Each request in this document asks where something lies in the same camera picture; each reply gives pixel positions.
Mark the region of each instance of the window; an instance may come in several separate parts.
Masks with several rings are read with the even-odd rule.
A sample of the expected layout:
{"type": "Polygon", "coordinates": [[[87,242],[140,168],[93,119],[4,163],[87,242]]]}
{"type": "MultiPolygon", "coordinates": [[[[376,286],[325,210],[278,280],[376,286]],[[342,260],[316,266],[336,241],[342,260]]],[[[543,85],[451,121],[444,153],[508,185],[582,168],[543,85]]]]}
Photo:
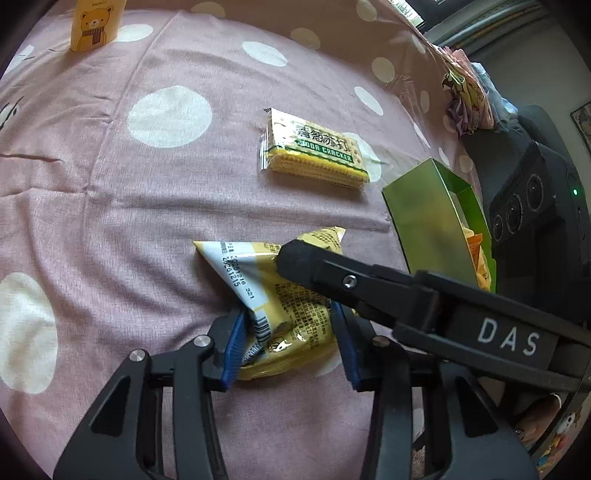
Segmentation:
{"type": "Polygon", "coordinates": [[[474,0],[389,0],[421,32],[433,28],[474,0]]]}

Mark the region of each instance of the picture frame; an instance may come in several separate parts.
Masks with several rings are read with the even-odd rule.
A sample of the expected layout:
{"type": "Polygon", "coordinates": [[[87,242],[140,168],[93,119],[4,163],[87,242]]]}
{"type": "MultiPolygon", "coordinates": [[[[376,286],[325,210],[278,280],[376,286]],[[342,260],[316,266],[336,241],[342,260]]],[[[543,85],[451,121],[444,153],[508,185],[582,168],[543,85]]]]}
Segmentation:
{"type": "Polygon", "coordinates": [[[591,154],[591,101],[570,114],[591,154]]]}

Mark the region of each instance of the barcode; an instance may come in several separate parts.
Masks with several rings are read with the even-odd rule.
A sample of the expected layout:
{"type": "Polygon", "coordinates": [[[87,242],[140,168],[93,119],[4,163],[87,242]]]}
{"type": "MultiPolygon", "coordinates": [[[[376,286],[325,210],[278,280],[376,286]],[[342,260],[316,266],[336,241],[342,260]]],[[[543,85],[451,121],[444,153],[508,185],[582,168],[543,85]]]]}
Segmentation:
{"type": "Polygon", "coordinates": [[[244,353],[242,357],[242,365],[247,365],[254,361],[254,358],[262,352],[262,345],[260,343],[253,343],[250,348],[244,353]]]}
{"type": "Polygon", "coordinates": [[[263,314],[260,317],[255,316],[252,326],[255,330],[255,337],[259,343],[264,343],[271,337],[271,325],[269,325],[267,315],[263,314]]]}

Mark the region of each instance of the black speaker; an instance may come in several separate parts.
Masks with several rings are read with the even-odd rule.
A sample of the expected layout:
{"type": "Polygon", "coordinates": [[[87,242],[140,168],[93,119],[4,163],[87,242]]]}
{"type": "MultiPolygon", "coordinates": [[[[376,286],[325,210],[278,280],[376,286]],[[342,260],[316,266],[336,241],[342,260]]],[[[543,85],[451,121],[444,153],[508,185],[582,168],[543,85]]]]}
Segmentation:
{"type": "Polygon", "coordinates": [[[577,324],[591,319],[591,224],[575,166],[532,142],[491,201],[497,293],[577,324]]]}

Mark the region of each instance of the plastic wrapper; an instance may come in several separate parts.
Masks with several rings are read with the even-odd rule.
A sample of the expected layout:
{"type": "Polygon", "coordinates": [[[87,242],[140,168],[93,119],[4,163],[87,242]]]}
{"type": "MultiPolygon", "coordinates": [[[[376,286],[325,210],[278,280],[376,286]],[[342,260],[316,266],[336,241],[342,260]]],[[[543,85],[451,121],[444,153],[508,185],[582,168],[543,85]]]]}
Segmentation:
{"type": "MultiPolygon", "coordinates": [[[[342,253],[345,229],[323,228],[298,239],[342,253]]],[[[250,310],[252,333],[238,378],[282,373],[336,349],[329,301],[280,277],[275,257],[281,248],[265,242],[193,242],[250,310]]]]}
{"type": "Polygon", "coordinates": [[[274,108],[260,150],[261,169],[360,188],[369,181],[357,142],[274,108]]]}
{"type": "Polygon", "coordinates": [[[482,234],[474,233],[469,228],[462,227],[464,236],[470,250],[470,256],[474,263],[474,271],[476,272],[476,280],[478,286],[485,290],[491,289],[491,272],[488,270],[488,263],[486,262],[485,254],[480,244],[482,243],[482,234]]]}

